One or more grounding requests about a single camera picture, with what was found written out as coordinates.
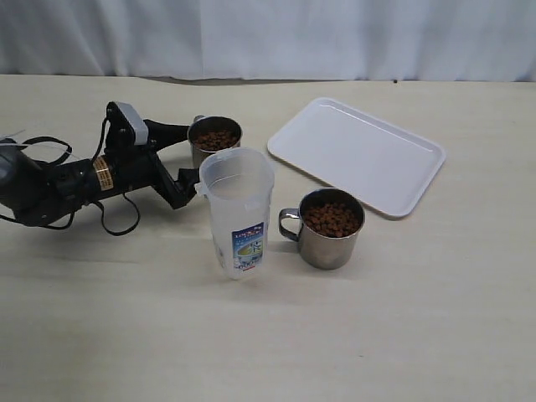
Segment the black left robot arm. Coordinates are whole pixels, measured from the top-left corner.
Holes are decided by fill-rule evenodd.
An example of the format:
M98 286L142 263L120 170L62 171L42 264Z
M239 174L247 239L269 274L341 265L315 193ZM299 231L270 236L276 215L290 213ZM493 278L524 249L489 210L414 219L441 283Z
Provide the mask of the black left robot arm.
M13 222L47 228L82 207L153 188L172 209L186 206L199 181L196 168L182 168L173 178L158 153L188 140L185 125L143 119L132 105L111 101L101 123L95 154L69 162L72 151L52 162L34 160L24 148L52 142L36 137L23 143L1 142L1 204L13 212Z

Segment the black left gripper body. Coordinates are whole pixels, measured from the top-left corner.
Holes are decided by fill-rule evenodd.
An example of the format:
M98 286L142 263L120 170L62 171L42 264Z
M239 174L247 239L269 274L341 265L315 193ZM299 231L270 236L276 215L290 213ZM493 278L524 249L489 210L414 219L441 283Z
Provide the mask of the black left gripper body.
M106 106L106 121L110 124L106 133L104 153L91 164L85 179L85 196L88 201L109 198L140 188L155 190L155 155L148 143L133 144L129 130L116 105L111 101Z

